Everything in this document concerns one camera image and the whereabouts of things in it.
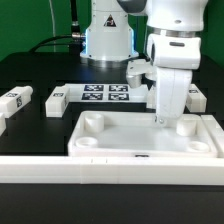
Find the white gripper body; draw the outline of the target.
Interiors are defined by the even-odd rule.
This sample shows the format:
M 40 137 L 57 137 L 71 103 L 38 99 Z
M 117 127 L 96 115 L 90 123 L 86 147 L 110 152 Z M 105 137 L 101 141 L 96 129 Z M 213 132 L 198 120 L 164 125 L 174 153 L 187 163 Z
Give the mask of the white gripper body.
M 142 84 L 142 76 L 147 79 L 155 79 L 155 67 L 145 59 L 137 59 L 128 62 L 126 80 L 131 88 L 138 88 Z

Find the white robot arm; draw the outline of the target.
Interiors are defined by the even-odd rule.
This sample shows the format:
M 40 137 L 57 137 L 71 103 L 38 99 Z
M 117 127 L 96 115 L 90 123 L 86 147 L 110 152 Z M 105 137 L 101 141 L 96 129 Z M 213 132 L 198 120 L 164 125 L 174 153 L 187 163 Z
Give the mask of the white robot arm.
M 156 84 L 155 121 L 167 125 L 184 111 L 192 72 L 200 65 L 203 15 L 208 0 L 90 0 L 91 23 L 85 31 L 81 61 L 105 67 L 125 65 L 126 80 L 137 88 L 141 79 Z M 146 57 L 134 50 L 129 15 L 147 18 Z

